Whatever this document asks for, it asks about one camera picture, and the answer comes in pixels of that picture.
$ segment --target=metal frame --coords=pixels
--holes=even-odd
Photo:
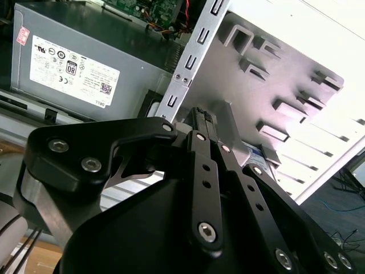
[[[25,118],[0,108],[0,139],[25,146],[29,134],[37,126],[28,123]]]
[[[46,119],[47,113],[49,111],[52,111],[55,114],[54,123],[56,124],[74,124],[83,122],[80,119],[69,116],[69,114],[65,113],[64,111],[58,110],[55,107],[39,103],[24,96],[10,93],[1,89],[0,102],[10,107],[15,107],[20,110],[26,110],[27,113],[34,115],[39,119]]]
[[[173,122],[231,0],[207,0],[156,115]]]

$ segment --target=vent slot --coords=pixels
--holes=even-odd
[[[212,9],[210,10],[210,13],[217,16],[219,11],[221,10],[221,7],[223,5],[224,0],[215,0]]]
[[[205,41],[206,41],[206,38],[208,37],[209,35],[209,30],[207,30],[206,28],[202,28],[201,32],[200,32],[200,35],[198,37],[198,40],[197,42],[201,45],[204,45]]]
[[[23,103],[18,102],[16,100],[12,100],[12,99],[10,99],[8,97],[5,97],[5,96],[2,96],[2,95],[0,95],[0,100],[3,101],[3,102],[5,102],[5,103],[12,104],[15,107],[20,107],[20,108],[22,108],[24,110],[27,110],[28,109],[28,106],[26,104],[23,104]]]
[[[191,70],[194,67],[195,61],[196,61],[196,57],[189,55],[189,58],[185,64],[185,68],[188,70]]]
[[[176,97],[176,96],[171,95],[171,96],[170,96],[170,99],[169,99],[169,102],[167,103],[167,105],[168,105],[169,107],[173,107],[173,106],[175,105],[175,103],[176,103],[176,100],[177,100],[177,97]]]

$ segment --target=black cable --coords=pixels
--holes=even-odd
[[[14,218],[12,218],[10,221],[7,222],[6,225],[2,229],[0,229],[0,236],[12,225],[14,224],[21,216],[18,214]]]
[[[338,234],[340,236],[340,238],[343,240],[343,237],[341,235],[340,232],[336,231],[335,233],[333,233],[330,237],[332,238],[333,236],[335,236],[336,234]]]
[[[360,243],[361,241],[365,241],[365,239],[362,239],[362,240],[355,240],[355,241],[349,241],[349,242],[347,242],[347,244]]]
[[[358,246],[354,247],[353,249],[349,249],[349,250],[345,250],[345,251],[346,252],[351,252],[351,251],[357,250],[359,247],[360,247],[360,244],[358,244]]]
[[[22,246],[19,248],[19,250],[15,253],[15,255],[13,257],[11,257],[11,259],[7,262],[6,265],[4,265],[1,269],[0,269],[0,274],[4,274],[6,273],[6,271],[10,268],[10,266],[13,264],[13,262],[15,261],[15,259],[19,256],[19,254],[23,251],[24,247],[26,247],[29,243],[29,241],[31,240],[31,238],[33,238],[34,234],[36,233],[36,230],[33,230],[33,232],[31,233],[31,235],[29,235],[28,239],[22,244]]]
[[[356,232],[358,232],[359,230],[358,229],[355,229],[350,235],[348,235],[348,237],[346,239],[344,239],[343,241],[343,248],[344,248],[344,245],[346,244],[346,241],[353,235],[355,234]]]
[[[351,250],[351,251],[356,251],[356,252],[359,252],[359,253],[361,253],[361,254],[365,254],[365,251],[361,251],[361,250],[357,250],[357,249],[355,249],[355,250]]]
[[[30,252],[32,251],[32,249],[34,248],[35,243],[38,240],[38,237],[41,235],[42,230],[40,229],[37,233],[37,235],[35,235],[35,238],[33,240],[33,242],[30,244],[27,252],[24,254],[24,256],[22,257],[22,260],[19,262],[17,268],[14,270],[13,274],[18,274],[18,272],[21,270],[22,266],[24,265],[25,261],[27,260],[27,258],[29,257]]]

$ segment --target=cable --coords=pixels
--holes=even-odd
[[[189,6],[190,6],[190,2],[189,0],[186,0],[186,5],[185,5],[185,17],[186,17],[186,28],[189,29]]]
[[[2,229],[0,229],[0,236],[12,225],[14,224],[21,216],[18,214],[14,218],[12,218],[10,221],[6,223],[6,225],[3,226]]]
[[[19,254],[23,251],[24,247],[26,247],[29,243],[29,241],[33,238],[34,234],[37,232],[37,230],[33,230],[33,232],[31,233],[31,235],[29,235],[28,239],[22,244],[22,246],[18,249],[18,251],[14,254],[13,257],[11,257],[11,259],[7,262],[6,265],[4,265],[1,269],[0,269],[0,274],[4,274],[6,273],[6,271],[10,268],[10,266],[13,264],[13,262],[15,261],[15,259],[19,256]]]
[[[342,237],[341,233],[340,233],[340,232],[338,232],[338,231],[336,231],[335,233],[333,233],[330,237],[332,238],[332,237],[333,237],[333,236],[335,236],[336,234],[338,234],[338,235],[341,237],[341,239],[343,240],[343,237]]]
[[[32,249],[34,248],[35,243],[38,240],[38,237],[41,235],[42,230],[40,229],[37,233],[37,235],[35,235],[35,238],[33,240],[33,242],[30,244],[27,252],[24,254],[24,256],[22,257],[22,260],[19,262],[18,266],[16,267],[16,269],[14,270],[13,274],[18,274],[18,272],[21,270],[22,266],[24,265],[25,261],[27,260],[27,258],[29,257],[30,252],[32,251]]]
[[[361,254],[365,254],[365,251],[361,251],[361,250],[357,250],[357,249],[355,249],[355,250],[350,250],[350,251],[356,251],[356,252],[359,252],[359,253],[361,253]]]
[[[360,245],[358,244],[357,247],[354,247],[353,249],[349,249],[349,250],[346,250],[346,252],[351,252],[351,251],[358,251],[357,249],[360,247]]]
[[[356,240],[356,241],[348,241],[348,242],[347,242],[347,244],[360,243],[361,241],[365,241],[365,239],[362,239],[362,240]]]
[[[355,210],[359,210],[362,208],[365,208],[365,205],[362,205],[361,207],[356,207],[356,208],[352,208],[352,209],[347,209],[347,210],[338,210],[338,209],[333,209],[331,208],[328,204],[326,204],[326,202],[320,200],[322,202],[322,204],[324,204],[329,210],[332,210],[334,212],[339,212],[339,213],[344,213],[344,212],[350,212],[350,211],[355,211]]]
[[[355,229],[350,235],[348,235],[348,237],[346,238],[346,239],[344,239],[344,241],[343,241],[343,247],[344,247],[344,245],[346,244],[346,241],[353,235],[353,234],[355,234],[356,232],[358,232],[359,230],[358,229]]]
[[[144,16],[148,22],[148,25],[154,30],[154,31],[157,31],[159,33],[164,33],[164,34],[171,34],[173,33],[173,31],[171,30],[167,30],[167,29],[164,29],[163,27],[161,26],[158,26],[157,24],[155,24],[153,22],[153,18],[150,16],[149,12],[148,12],[148,8],[146,7],[145,10],[144,10]]]

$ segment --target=circuit board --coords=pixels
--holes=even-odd
[[[148,10],[153,22],[167,29],[179,13],[182,0],[104,0],[123,13],[146,21],[145,11]]]

